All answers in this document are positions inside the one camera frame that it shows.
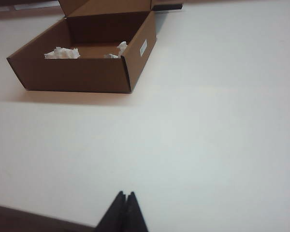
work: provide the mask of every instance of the white surface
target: white surface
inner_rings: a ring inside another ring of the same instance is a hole
[[[0,204],[96,225],[134,190],[151,232],[290,232],[290,0],[157,15],[131,95],[26,92],[5,58],[62,17],[30,12],[0,14]]]

